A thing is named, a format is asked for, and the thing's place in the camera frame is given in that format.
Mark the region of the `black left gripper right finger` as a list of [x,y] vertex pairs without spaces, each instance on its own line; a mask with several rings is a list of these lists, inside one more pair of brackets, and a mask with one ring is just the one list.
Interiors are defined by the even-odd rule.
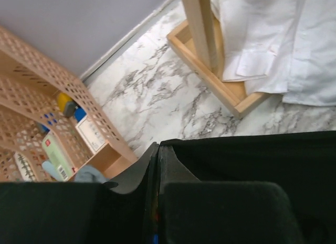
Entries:
[[303,243],[285,191],[270,182],[203,182],[159,151],[159,243]]

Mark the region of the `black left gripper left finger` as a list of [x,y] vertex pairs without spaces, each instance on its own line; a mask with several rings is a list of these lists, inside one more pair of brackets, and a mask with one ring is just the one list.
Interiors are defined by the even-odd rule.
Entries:
[[1,183],[1,243],[154,243],[158,151],[105,183]]

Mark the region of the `black shirt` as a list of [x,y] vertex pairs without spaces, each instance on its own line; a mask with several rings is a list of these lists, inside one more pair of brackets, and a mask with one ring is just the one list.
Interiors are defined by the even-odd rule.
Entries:
[[200,181],[257,181],[287,194],[303,243],[335,243],[335,132],[167,140]]

